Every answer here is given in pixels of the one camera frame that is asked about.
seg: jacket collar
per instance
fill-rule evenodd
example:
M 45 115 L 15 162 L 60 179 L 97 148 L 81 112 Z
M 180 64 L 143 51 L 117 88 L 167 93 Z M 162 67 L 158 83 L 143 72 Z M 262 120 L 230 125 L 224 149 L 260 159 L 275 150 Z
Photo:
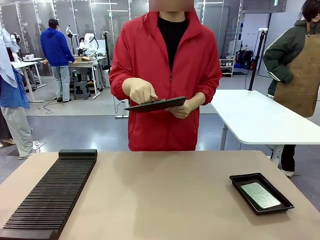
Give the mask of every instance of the jacket collar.
M 143 16 L 144 26 L 153 35 L 155 34 L 158 28 L 158 17 L 159 17 L 158 11 L 150 11 Z M 199 34 L 202 31 L 202 27 L 195 9 L 193 9 L 192 11 L 186 11 L 185 17 L 189 21 L 188 28 L 185 32 L 185 35 L 186 35 L 185 37 L 188 39 Z

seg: green jacket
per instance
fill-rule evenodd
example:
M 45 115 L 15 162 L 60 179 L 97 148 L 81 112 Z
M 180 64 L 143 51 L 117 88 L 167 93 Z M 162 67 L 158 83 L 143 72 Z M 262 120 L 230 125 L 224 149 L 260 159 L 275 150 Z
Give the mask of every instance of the green jacket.
M 302 51 L 307 35 L 306 20 L 298 20 L 293 27 L 281 34 L 264 51 L 263 61 L 267 72 L 273 77 L 268 94 L 274 96 L 277 81 L 290 82 L 294 76 L 286 67 Z M 319 23 L 310 24 L 310 34 L 320 34 Z

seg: brown apron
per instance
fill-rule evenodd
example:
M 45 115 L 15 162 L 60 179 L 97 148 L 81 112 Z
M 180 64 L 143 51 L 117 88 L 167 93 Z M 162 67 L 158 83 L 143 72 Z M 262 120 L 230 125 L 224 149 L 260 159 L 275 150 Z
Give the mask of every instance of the brown apron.
M 294 78 L 278 82 L 274 100 L 297 114 L 309 118 L 316 109 L 320 86 L 320 34 L 306 35 L 301 53 L 287 65 Z

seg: black tray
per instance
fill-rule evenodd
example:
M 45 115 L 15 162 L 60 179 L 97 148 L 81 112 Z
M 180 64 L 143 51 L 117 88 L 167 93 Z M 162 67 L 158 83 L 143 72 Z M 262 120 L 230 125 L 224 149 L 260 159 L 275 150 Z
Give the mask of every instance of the black tray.
M 293 206 L 293 204 L 278 189 L 276 189 L 261 173 L 232 175 L 229 178 L 231 179 L 232 184 L 237 189 L 237 191 L 241 194 L 244 200 L 249 204 L 254 213 L 257 215 L 286 212 L 289 209 L 295 208 L 295 206 Z M 256 204 L 241 188 L 242 185 L 251 183 L 259 183 L 269 193 L 271 193 L 281 204 L 265 209 L 259 207 L 258 204 Z
M 171 107 L 182 106 L 183 104 L 185 104 L 186 100 L 187 100 L 186 96 L 176 97 L 172 99 L 161 99 L 157 101 L 141 103 L 140 105 L 131 106 L 131 107 L 125 108 L 124 110 L 133 111 L 136 113 L 148 113 L 148 112 L 163 110 Z

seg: gray pants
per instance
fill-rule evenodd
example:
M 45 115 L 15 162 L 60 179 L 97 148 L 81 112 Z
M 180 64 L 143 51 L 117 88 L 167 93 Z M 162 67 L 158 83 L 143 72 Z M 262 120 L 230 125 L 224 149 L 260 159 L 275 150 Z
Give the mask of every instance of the gray pants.
M 19 151 L 19 159 L 27 159 L 34 152 L 31 130 L 23 107 L 1 107 L 3 117 Z
M 55 95 L 63 101 L 70 99 L 70 75 L 69 66 L 52 66 L 52 73 L 56 81 Z

